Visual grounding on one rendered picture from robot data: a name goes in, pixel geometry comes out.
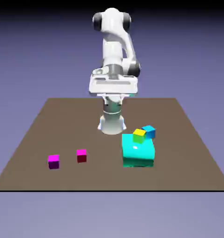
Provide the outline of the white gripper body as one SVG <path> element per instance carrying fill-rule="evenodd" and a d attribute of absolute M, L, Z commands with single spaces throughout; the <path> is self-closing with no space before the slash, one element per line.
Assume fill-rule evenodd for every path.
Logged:
<path fill-rule="evenodd" d="M 118 79 L 110 79 L 107 74 L 92 75 L 89 92 L 94 94 L 137 94 L 138 78 L 119 75 Z"/>

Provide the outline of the small yellow cube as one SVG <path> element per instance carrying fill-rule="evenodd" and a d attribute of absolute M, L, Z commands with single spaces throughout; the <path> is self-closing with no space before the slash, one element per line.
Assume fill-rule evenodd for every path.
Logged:
<path fill-rule="evenodd" d="M 146 131 L 143 129 L 136 129 L 133 132 L 133 142 L 134 143 L 138 143 L 138 144 L 142 144 L 145 140 L 145 133 Z"/>

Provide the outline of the small blue cube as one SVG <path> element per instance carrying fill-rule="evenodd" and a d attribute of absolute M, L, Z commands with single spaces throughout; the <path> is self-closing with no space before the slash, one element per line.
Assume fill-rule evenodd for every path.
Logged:
<path fill-rule="evenodd" d="M 156 137 L 156 129 L 153 126 L 147 125 L 142 127 L 141 129 L 145 131 L 146 139 L 154 139 Z"/>

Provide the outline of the small pink cube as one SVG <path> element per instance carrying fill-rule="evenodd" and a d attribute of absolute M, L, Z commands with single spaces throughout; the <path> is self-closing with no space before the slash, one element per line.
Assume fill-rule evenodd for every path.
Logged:
<path fill-rule="evenodd" d="M 76 154 L 78 163 L 85 163 L 87 161 L 86 149 L 77 150 Z"/>

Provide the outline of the small magenta cube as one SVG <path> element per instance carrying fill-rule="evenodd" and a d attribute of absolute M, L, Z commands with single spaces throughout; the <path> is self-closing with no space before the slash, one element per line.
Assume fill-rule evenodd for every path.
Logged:
<path fill-rule="evenodd" d="M 49 155 L 48 156 L 48 167 L 49 169 L 53 170 L 53 169 L 59 169 L 59 164 L 60 164 L 60 159 L 59 159 L 59 155 Z"/>

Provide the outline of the large cyan box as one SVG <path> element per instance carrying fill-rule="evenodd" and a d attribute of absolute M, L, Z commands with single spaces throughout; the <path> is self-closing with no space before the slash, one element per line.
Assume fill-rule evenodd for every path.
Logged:
<path fill-rule="evenodd" d="M 133 141 L 132 134 L 122 134 L 123 167 L 153 167 L 155 147 L 152 139 Z"/>

